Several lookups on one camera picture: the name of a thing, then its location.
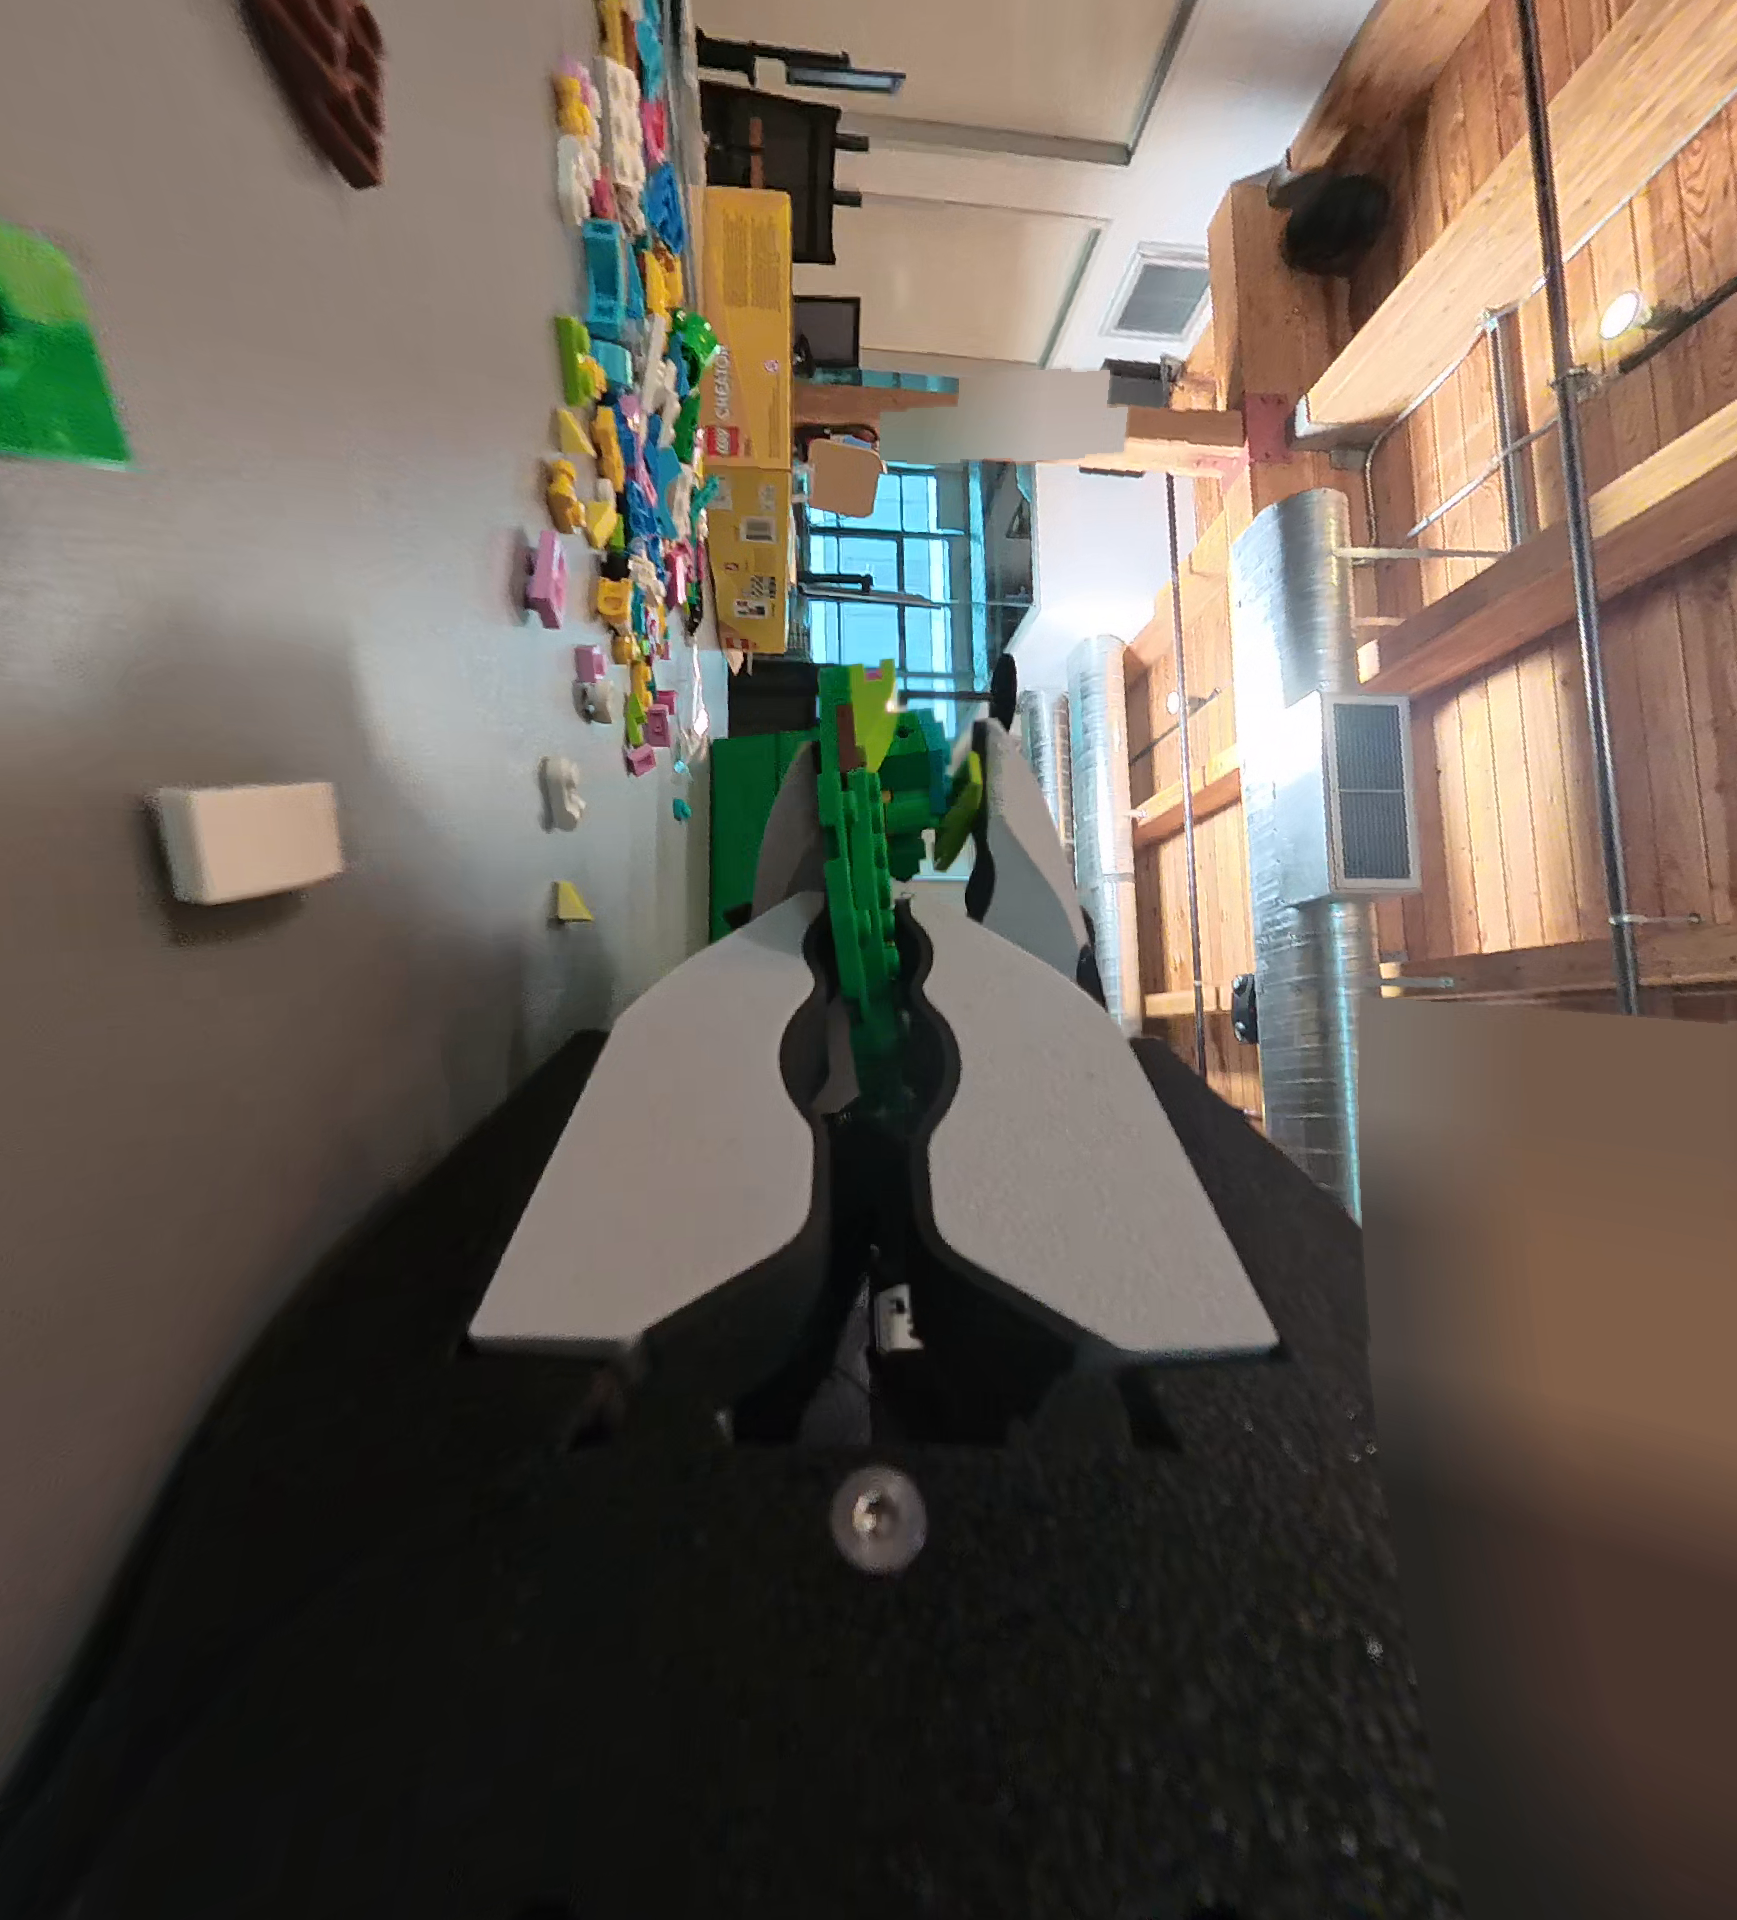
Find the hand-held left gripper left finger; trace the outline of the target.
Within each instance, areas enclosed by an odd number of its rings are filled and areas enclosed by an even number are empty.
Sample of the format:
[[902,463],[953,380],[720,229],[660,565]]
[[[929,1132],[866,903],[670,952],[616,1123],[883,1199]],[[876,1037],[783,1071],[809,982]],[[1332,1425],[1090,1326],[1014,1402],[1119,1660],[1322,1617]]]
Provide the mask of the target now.
[[809,1226],[833,988],[797,893],[616,1021],[469,1324],[478,1350],[614,1358]]

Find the metal conduit pipe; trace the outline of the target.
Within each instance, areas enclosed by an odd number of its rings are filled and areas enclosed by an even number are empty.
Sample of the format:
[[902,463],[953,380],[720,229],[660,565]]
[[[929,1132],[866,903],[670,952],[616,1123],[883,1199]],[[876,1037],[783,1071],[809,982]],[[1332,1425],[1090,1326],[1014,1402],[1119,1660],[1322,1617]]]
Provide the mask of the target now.
[[1585,711],[1592,746],[1601,829],[1601,871],[1610,947],[1610,980],[1618,1015],[1639,1019],[1644,1012],[1639,921],[1631,906],[1620,787],[1610,727],[1612,716],[1606,696],[1606,673],[1601,637],[1601,578],[1580,420],[1583,372],[1573,346],[1573,325],[1566,295],[1566,255],[1561,241],[1557,177],[1552,163],[1552,124],[1543,63],[1539,6],[1535,3],[1515,3],[1512,13],[1516,21],[1515,31],[1526,117],[1524,139],[1529,147],[1533,211],[1543,266],[1543,292],[1550,329],[1555,435],[1561,471],[1561,518],[1568,550]]

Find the black round speaker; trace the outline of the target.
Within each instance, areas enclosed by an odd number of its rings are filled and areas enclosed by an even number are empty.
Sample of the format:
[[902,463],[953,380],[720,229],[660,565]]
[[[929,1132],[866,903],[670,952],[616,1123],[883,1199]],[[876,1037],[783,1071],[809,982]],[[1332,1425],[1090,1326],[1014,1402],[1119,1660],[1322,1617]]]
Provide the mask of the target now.
[[1286,271],[1350,281],[1389,225],[1392,189],[1378,175],[1317,168],[1284,182],[1278,205]]

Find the white ceiling vent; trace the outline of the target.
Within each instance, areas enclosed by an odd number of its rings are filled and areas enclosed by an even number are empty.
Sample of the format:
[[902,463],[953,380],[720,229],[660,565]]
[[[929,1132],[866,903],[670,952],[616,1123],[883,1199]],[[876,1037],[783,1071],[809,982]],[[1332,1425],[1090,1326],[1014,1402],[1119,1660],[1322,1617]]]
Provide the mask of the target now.
[[1101,335],[1112,342],[1185,353],[1208,325],[1211,281],[1207,251],[1143,243],[1124,265]]

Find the green lego build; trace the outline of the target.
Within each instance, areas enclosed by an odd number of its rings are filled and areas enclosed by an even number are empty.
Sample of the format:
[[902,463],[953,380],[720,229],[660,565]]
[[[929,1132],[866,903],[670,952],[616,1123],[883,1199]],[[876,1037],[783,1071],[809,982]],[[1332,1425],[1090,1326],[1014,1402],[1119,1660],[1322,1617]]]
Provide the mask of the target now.
[[905,704],[896,665],[833,665],[818,679],[818,815],[838,1009],[865,1108],[902,1118],[910,990],[896,884],[931,862],[933,827],[959,763],[937,718]]

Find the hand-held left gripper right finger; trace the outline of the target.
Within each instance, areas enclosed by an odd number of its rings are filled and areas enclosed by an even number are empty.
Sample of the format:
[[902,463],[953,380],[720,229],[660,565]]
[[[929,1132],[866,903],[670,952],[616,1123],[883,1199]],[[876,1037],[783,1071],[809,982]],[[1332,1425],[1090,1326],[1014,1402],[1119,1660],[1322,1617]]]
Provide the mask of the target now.
[[941,1256],[1114,1358],[1271,1354],[1269,1311],[1121,1026],[950,886],[908,908],[947,1057],[918,1170]]

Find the yellow lego box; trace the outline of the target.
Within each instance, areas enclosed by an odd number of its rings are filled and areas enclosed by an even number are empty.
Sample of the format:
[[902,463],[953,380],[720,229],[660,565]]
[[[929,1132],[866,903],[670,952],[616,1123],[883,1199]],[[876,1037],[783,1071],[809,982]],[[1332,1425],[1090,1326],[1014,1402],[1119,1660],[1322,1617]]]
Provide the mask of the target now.
[[719,341],[699,423],[716,480],[706,508],[716,628],[728,652],[778,659],[793,556],[791,200],[705,186],[694,215],[700,311]]

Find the black chair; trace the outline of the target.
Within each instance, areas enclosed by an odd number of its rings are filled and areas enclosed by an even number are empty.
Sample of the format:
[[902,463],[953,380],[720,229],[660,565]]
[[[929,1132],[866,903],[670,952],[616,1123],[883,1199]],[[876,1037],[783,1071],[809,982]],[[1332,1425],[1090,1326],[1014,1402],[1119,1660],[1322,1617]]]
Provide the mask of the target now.
[[871,140],[844,132],[838,108],[806,105],[752,87],[699,87],[708,186],[760,189],[791,202],[793,260],[834,266],[833,215],[861,195],[834,186],[838,155],[866,155]]

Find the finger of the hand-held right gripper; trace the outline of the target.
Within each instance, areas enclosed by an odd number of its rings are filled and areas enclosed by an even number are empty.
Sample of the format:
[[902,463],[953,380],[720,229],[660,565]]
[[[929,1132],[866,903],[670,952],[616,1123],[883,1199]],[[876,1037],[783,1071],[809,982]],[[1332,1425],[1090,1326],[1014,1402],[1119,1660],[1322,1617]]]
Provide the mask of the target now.
[[802,744],[785,770],[763,829],[744,935],[756,936],[785,904],[817,924],[826,912],[826,832],[818,815],[818,744]]
[[995,718],[970,732],[983,779],[976,867],[967,886],[973,921],[1051,966],[1094,1002],[1101,976],[1064,850],[1033,764]]

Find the dark brown lego plate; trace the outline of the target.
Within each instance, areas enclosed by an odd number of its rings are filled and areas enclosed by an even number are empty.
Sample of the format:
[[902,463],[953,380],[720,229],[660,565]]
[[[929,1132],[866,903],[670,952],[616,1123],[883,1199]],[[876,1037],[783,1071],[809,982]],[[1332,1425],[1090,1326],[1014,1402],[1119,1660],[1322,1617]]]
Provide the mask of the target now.
[[243,3],[298,131],[352,190],[387,170],[384,37],[363,3]]

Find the silver vertical air duct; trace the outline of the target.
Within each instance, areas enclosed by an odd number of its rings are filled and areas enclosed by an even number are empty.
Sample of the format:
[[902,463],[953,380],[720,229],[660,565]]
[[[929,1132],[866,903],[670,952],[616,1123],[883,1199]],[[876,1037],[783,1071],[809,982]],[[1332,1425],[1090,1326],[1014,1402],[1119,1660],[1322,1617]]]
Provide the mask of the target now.
[[1143,986],[1122,656],[1122,640],[1101,634],[1069,661],[1072,854],[1104,1007],[1134,1039]]
[[1361,688],[1357,553],[1346,497],[1313,489],[1260,513],[1228,565],[1265,1129],[1352,1218],[1361,1021],[1382,982],[1375,904],[1401,899],[1326,896],[1320,700],[1382,698]]

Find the white curved lego brick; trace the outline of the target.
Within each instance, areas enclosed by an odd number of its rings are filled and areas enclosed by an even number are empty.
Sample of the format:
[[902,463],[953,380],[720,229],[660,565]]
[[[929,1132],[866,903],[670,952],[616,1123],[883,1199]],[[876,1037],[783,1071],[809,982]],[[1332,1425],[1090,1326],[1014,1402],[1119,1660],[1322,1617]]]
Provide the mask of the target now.
[[163,787],[148,797],[169,891],[191,906],[300,895],[347,873],[325,780]]

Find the pile of colourful lego bricks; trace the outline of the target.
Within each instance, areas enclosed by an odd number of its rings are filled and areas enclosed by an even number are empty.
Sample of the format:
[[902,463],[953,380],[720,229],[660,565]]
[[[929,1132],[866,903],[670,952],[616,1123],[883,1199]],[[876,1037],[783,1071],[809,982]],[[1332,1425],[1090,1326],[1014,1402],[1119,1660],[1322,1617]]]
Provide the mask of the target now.
[[616,684],[627,772],[679,788],[706,763],[694,669],[675,669],[706,613],[702,374],[719,341],[689,235],[687,4],[592,4],[590,40],[550,74],[555,205],[576,243],[576,311],[549,322],[560,406],[540,463],[544,530],[586,556],[590,621]]

